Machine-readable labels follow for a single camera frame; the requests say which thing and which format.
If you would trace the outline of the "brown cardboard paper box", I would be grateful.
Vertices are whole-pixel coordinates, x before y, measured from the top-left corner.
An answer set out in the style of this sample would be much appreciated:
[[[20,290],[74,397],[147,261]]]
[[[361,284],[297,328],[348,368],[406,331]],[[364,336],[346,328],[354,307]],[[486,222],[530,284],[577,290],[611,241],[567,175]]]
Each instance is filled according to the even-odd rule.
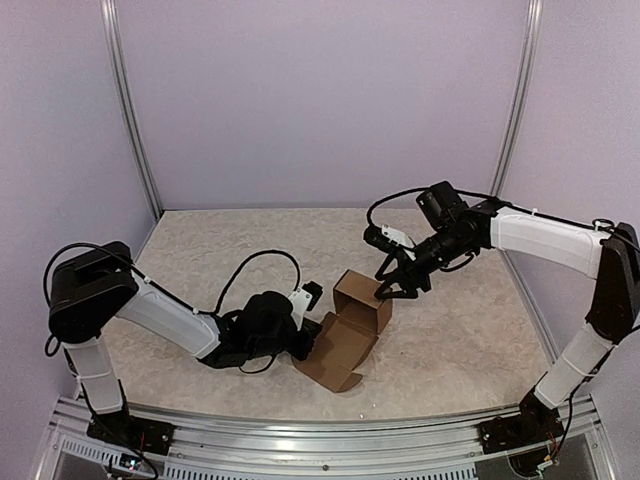
[[[305,360],[294,360],[303,375],[333,393],[357,386],[356,369],[366,360],[392,318],[393,303],[378,300],[380,283],[347,270],[333,288],[334,310],[321,322],[322,330]]]

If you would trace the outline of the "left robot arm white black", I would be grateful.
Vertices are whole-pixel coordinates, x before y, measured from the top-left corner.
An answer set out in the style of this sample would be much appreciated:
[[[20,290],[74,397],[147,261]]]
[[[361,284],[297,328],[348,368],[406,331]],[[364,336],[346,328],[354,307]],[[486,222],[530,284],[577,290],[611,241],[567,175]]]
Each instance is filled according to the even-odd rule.
[[[63,260],[62,254],[72,248],[56,252],[43,274],[50,338],[71,362],[94,425],[121,445],[133,443],[145,428],[129,412],[102,337],[113,318],[174,343],[213,369],[242,369],[260,358],[273,362],[282,353],[304,360],[322,330],[306,316],[323,294],[313,281],[297,281],[288,295],[271,290],[254,294],[240,309],[207,311],[140,271],[121,241],[78,242],[80,255]]]

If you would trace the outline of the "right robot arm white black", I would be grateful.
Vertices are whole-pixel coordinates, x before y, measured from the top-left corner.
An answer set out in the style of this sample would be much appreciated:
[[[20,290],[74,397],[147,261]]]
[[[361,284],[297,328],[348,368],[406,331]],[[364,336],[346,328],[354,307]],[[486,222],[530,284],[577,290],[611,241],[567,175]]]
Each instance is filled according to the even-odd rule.
[[[404,232],[377,225],[366,214],[364,241],[385,253],[375,274],[379,300],[415,299],[431,288],[436,271],[450,273],[496,249],[537,257],[595,280],[585,321],[549,370],[525,395],[517,414],[479,426],[487,453],[559,438],[567,431],[558,408],[592,378],[613,349],[638,331],[639,241],[634,228],[596,219],[582,224],[516,206],[441,181],[413,189],[433,235],[416,242]]]

